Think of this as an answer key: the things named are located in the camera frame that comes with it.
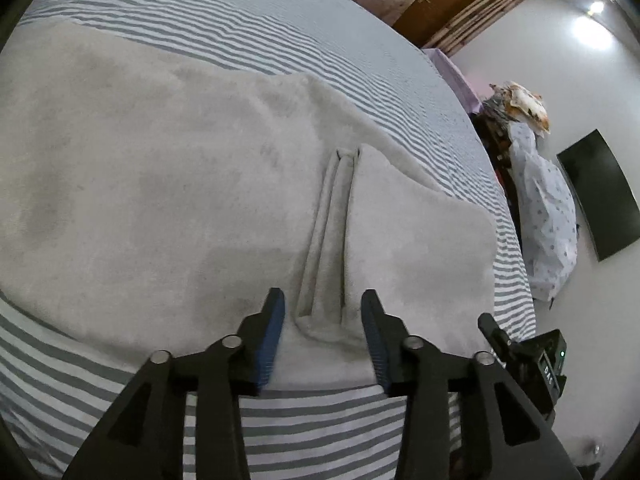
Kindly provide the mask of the grey sweat pants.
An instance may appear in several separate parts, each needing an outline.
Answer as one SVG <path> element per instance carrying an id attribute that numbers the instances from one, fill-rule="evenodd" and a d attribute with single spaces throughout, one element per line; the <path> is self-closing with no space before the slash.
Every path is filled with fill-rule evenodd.
<path id="1" fill-rule="evenodd" d="M 270 288 L 270 385 L 374 373 L 360 299 L 455 356 L 486 348 L 495 223 L 313 76 L 222 70 L 63 20 L 1 53 L 1 287 L 137 361 L 197 352 Z"/>

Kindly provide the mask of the grey white striped bed sheet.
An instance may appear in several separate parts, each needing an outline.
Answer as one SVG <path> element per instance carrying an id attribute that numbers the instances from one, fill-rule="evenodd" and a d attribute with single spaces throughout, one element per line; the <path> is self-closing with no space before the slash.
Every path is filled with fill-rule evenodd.
<path id="1" fill-rule="evenodd" d="M 514 223 L 484 148 L 454 94 L 416 47 L 348 0 L 35 0 L 23 25 L 67 18 L 227 70 L 307 73 L 348 96 L 444 189 L 495 218 L 495 315 L 513 337 L 536 330 Z M 61 477 L 130 377 L 58 323 L 1 296 L 1 414 L 47 479 Z M 374 389 L 278 389 L 247 400 L 256 479 L 387 479 L 397 460 L 398 401 Z"/>

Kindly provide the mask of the white dotted cover cloth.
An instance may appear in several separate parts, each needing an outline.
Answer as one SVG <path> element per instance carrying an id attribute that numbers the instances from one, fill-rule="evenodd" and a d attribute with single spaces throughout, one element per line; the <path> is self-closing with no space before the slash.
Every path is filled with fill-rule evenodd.
<path id="1" fill-rule="evenodd" d="M 529 287 L 535 299 L 550 302 L 577 263 L 575 202 L 562 171 L 538 153 L 529 125 L 510 122 L 508 133 Z"/>

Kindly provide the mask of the lilac cloth covered table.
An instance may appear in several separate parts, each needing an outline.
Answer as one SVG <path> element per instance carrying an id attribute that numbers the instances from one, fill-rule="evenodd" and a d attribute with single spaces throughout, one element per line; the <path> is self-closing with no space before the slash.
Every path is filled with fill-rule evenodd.
<path id="1" fill-rule="evenodd" d="M 466 111 L 466 114 L 480 114 L 483 104 L 465 79 L 465 76 L 461 73 L 461 70 L 457 68 L 457 65 L 454 64 L 442 50 L 437 48 L 426 48 L 423 49 L 422 52 L 428 57 L 439 72 L 439 75 L 442 76 L 442 79 L 454 92 L 454 95 Z"/>

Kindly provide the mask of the striped brown side curtain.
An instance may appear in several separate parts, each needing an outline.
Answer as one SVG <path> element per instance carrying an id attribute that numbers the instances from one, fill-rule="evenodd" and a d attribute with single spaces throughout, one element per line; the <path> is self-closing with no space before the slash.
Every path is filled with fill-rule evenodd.
<path id="1" fill-rule="evenodd" d="M 451 56 L 525 0 L 474 0 L 424 44 Z"/>

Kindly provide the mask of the black wall television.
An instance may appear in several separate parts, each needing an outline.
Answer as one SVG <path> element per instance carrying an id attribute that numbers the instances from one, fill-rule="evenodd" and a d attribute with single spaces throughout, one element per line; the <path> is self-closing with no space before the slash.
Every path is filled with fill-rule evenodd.
<path id="1" fill-rule="evenodd" d="M 639 239 L 639 205 L 598 129 L 558 154 L 584 216 L 599 261 Z"/>

